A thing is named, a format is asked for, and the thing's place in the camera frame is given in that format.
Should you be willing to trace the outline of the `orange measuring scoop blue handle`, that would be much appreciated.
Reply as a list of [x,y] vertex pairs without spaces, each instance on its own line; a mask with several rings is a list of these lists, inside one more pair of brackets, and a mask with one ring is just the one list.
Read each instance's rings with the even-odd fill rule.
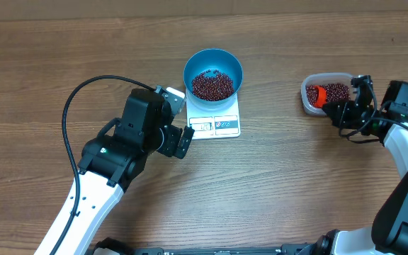
[[322,86],[313,86],[313,89],[317,91],[317,98],[313,104],[315,108],[322,108],[327,103],[327,91]]

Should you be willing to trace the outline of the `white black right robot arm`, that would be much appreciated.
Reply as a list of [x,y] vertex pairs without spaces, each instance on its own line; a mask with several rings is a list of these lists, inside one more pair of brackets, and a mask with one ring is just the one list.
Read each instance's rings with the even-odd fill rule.
[[392,155],[401,181],[378,211],[370,227],[335,231],[315,245],[316,254],[408,254],[408,83],[391,81],[381,104],[365,77],[351,81],[353,101],[325,103],[322,110],[340,135],[369,135]]

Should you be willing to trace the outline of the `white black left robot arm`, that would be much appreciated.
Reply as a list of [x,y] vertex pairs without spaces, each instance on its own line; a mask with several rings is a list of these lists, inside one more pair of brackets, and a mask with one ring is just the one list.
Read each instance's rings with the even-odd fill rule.
[[185,157],[194,131],[171,124],[185,102],[185,93],[171,87],[132,90],[122,117],[112,119],[85,144],[79,179],[36,254],[85,254],[149,155]]

